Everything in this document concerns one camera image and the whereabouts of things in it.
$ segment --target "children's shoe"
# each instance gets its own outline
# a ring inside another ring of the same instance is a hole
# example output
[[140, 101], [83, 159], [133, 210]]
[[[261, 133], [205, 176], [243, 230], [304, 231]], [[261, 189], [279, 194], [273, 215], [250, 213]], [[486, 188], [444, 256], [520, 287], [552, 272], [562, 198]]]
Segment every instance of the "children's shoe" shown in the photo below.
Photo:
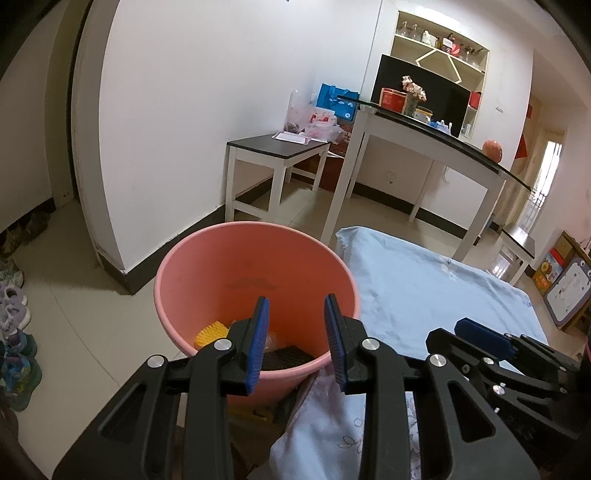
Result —
[[24, 275], [11, 258], [0, 257], [0, 281], [8, 281], [12, 285], [22, 288]]
[[17, 329], [17, 332], [6, 339], [6, 352], [10, 355], [24, 355], [27, 358], [35, 358], [37, 343], [33, 335], [29, 335]]
[[27, 305], [28, 302], [25, 293], [8, 280], [0, 281], [0, 300], [4, 300], [6, 303], [22, 303], [23, 305]]
[[33, 390], [41, 382], [43, 374], [35, 359], [24, 355], [10, 355], [4, 359], [2, 377], [6, 387], [4, 398], [14, 411], [23, 411], [31, 401]]
[[0, 299], [0, 332], [4, 339], [23, 330], [31, 321], [31, 312], [22, 303], [7, 303]]

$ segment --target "window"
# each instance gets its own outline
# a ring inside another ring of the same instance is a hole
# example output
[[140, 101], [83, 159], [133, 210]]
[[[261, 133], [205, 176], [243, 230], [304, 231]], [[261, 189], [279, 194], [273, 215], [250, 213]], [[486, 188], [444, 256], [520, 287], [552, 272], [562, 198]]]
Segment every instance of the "window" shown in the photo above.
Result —
[[558, 162], [560, 161], [561, 151], [561, 143], [552, 141], [546, 143], [542, 165], [540, 166], [540, 171], [538, 172], [534, 187], [532, 188], [525, 207], [517, 220], [517, 226], [521, 227], [528, 233], [534, 226], [535, 219], [540, 214], [540, 210], [548, 196], [550, 186], [552, 185], [554, 175], [556, 174]]

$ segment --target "electrical outlet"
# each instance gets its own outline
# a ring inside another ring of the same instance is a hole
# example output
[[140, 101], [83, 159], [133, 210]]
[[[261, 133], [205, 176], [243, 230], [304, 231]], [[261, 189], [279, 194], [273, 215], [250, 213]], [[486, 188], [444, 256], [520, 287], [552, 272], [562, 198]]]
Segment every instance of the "electrical outlet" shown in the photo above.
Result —
[[396, 181], [396, 174], [393, 171], [388, 170], [386, 172], [386, 180], [390, 185], [393, 184]]

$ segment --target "small bench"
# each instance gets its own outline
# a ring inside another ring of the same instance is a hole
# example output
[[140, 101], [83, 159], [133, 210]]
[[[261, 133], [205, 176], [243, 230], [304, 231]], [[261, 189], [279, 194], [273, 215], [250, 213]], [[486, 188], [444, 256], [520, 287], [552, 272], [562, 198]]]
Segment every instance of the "small bench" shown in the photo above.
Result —
[[[517, 256], [515, 261], [512, 258], [507, 258], [502, 253], [503, 246], [507, 247]], [[501, 229], [499, 239], [495, 243], [495, 251], [495, 259], [497, 255], [501, 254], [506, 260], [509, 261], [509, 263], [515, 264], [516, 262], [521, 261], [521, 266], [509, 282], [509, 285], [514, 286], [525, 269], [535, 258], [535, 242], [534, 239], [530, 237], [523, 229], [519, 228], [514, 223], [510, 223]]]
[[[226, 161], [228, 162], [228, 179], [226, 181], [226, 221], [234, 220], [234, 210], [250, 213], [269, 223], [277, 222], [279, 202], [283, 182], [291, 180], [292, 171], [298, 174], [309, 176], [314, 179], [312, 191], [318, 191], [320, 178], [324, 170], [324, 163], [329, 151], [330, 144], [311, 140], [307, 145], [275, 140], [273, 135], [262, 135], [260, 137], [244, 138], [228, 142], [226, 149]], [[296, 163], [301, 162], [314, 155], [320, 155], [320, 164], [316, 174], [294, 168]], [[255, 165], [263, 165], [273, 169], [273, 182], [271, 186], [271, 198], [269, 210], [265, 211], [236, 200], [234, 194], [234, 169], [236, 161], [241, 160]]]

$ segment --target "tiled floor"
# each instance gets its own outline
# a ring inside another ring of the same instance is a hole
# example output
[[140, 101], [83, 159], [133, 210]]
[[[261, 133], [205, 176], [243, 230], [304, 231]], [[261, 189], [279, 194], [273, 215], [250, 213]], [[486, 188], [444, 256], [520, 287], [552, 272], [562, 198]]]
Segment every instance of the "tiled floor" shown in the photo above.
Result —
[[[309, 185], [294, 180], [283, 191], [280, 223], [318, 238], [331, 198], [329, 192], [314, 194]], [[261, 208], [267, 204], [268, 195], [255, 202]], [[252, 218], [237, 212], [236, 219]], [[352, 225], [381, 230], [447, 256], [460, 242], [420, 220], [410, 224], [406, 215], [358, 196], [346, 201], [337, 228]], [[487, 233], [466, 262], [488, 267], [494, 241]], [[180, 353], [158, 321], [153, 281], [135, 296], [125, 294], [99, 267], [77, 203], [58, 210], [47, 231], [21, 247], [14, 258], [25, 272], [32, 314], [27, 332], [39, 345], [37, 358], [44, 375], [30, 406], [18, 415], [20, 441], [51, 476], [88, 422], [142, 362], [154, 353], [169, 359]], [[570, 355], [580, 351], [582, 334], [572, 337], [554, 328], [531, 280], [523, 277], [518, 287], [530, 295], [550, 344]]]

